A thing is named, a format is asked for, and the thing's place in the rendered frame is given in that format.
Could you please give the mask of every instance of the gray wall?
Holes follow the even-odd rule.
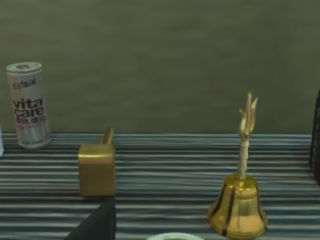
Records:
[[[318,0],[1,0],[5,67],[39,61],[53,131],[307,133],[320,86]]]

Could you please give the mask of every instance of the black object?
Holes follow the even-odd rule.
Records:
[[[98,209],[88,216],[64,240],[115,240],[115,198],[108,197]]]
[[[320,185],[320,90],[315,102],[309,165],[317,183]]]

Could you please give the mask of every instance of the golden bell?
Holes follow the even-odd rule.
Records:
[[[235,240],[254,239],[265,233],[268,220],[260,206],[257,181],[246,174],[250,135],[255,126],[258,99],[247,96],[245,111],[240,110],[241,138],[238,172],[227,176],[220,195],[209,208],[208,223],[218,234]]]
[[[104,130],[100,144],[82,145],[78,152],[80,195],[104,197],[116,194],[114,130]]]
[[[268,220],[260,206],[257,181],[249,175],[244,180],[237,174],[227,176],[208,211],[208,222],[218,234],[230,239],[254,239],[264,234]]]

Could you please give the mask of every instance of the white object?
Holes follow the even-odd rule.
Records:
[[[4,145],[2,143],[2,132],[0,128],[0,158],[2,157],[2,154],[4,154]]]
[[[169,232],[149,237],[147,240],[203,240],[195,235],[180,233],[180,232]]]
[[[18,145],[44,147],[51,141],[43,68],[38,62],[6,67]]]

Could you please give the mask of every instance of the table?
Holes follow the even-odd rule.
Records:
[[[46,148],[24,150],[15,134],[3,134],[1,240],[63,239],[99,206],[79,196],[77,153],[81,144],[98,143],[101,136],[55,133]],[[308,165],[310,140],[310,135],[252,135],[248,173],[259,182],[269,219],[259,239],[319,239],[320,186]],[[236,171],[237,135],[116,133],[113,143],[117,240],[165,232],[225,239],[210,229],[206,216],[225,176]]]

